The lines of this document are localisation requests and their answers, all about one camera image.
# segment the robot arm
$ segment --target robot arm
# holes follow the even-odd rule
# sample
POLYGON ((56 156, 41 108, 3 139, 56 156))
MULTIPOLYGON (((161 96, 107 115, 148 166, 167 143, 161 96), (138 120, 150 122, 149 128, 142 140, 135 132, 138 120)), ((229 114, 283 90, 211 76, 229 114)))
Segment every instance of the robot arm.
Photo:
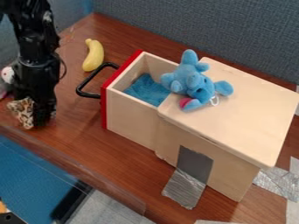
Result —
POLYGON ((33 126, 43 126, 56 110, 55 86, 59 83, 61 58, 55 52, 55 31, 47 0, 0 0, 0 22, 6 14, 13 24, 19 55, 12 63, 16 101, 33 100, 33 126))

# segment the banana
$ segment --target banana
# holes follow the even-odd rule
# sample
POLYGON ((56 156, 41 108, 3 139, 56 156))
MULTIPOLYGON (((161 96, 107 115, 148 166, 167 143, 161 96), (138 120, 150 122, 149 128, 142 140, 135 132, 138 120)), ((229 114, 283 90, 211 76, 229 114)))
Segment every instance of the banana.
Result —
POLYGON ((91 72, 103 63, 104 48, 99 41, 90 38, 85 43, 89 48, 89 53, 83 62, 82 68, 85 72, 91 72))

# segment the gray carpet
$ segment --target gray carpet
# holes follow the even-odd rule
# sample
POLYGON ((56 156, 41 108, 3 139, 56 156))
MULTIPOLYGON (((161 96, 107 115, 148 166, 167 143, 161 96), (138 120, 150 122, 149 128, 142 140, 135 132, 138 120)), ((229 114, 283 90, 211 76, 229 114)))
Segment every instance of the gray carpet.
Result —
POLYGON ((155 224, 111 199, 106 194, 93 191, 73 213, 67 224, 155 224))

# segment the black handle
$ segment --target black handle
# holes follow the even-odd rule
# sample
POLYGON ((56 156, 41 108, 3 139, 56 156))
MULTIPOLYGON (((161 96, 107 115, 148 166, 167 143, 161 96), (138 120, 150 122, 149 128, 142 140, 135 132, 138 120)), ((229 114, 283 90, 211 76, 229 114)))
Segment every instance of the black handle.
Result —
POLYGON ((90 73, 90 75, 79 84, 79 86, 76 88, 76 93, 79 96, 86 97, 86 98, 93 98, 93 99, 100 99, 100 94, 93 94, 93 93, 87 93, 83 92, 82 88, 86 86, 86 84, 91 81, 103 68, 105 67, 112 67, 114 69, 118 69, 119 66, 117 66, 115 63, 112 62, 105 62, 101 64, 97 69, 95 69, 93 72, 90 73))

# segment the blue plush elephant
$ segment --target blue plush elephant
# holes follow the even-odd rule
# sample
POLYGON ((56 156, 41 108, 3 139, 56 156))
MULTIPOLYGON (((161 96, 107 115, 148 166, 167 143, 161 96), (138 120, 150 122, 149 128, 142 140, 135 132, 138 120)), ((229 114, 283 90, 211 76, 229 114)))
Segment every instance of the blue plush elephant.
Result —
POLYGON ((197 109, 210 102, 216 93, 225 96, 233 93, 233 87, 228 82, 222 80, 214 83, 202 74, 208 69, 209 65, 198 62, 198 55, 193 50, 186 50, 177 69, 173 73, 163 74, 161 83, 173 93, 191 97, 181 100, 182 110, 197 109))

